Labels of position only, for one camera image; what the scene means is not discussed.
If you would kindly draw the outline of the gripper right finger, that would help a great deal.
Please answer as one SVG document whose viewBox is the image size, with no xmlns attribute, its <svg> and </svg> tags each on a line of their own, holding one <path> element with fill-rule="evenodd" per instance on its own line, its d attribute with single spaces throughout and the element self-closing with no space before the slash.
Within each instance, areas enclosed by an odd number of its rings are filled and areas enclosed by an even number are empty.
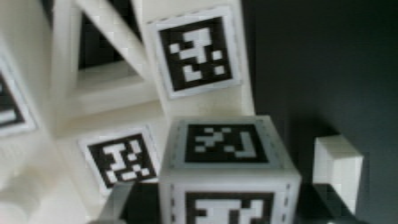
<svg viewBox="0 0 398 224">
<path fill-rule="evenodd" d="M 334 187 L 328 184 L 314 184 L 312 188 L 318 199 L 312 209 L 314 224 L 367 224 L 355 217 Z"/>
</svg>

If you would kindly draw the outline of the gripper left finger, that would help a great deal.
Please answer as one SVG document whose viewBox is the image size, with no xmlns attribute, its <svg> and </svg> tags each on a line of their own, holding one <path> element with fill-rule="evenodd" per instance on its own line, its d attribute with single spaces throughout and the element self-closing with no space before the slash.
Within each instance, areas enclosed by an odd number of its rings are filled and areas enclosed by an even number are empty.
<svg viewBox="0 0 398 224">
<path fill-rule="evenodd" d="M 126 224 L 122 211 L 135 183 L 117 183 L 108 195 L 97 218 L 87 224 Z"/>
</svg>

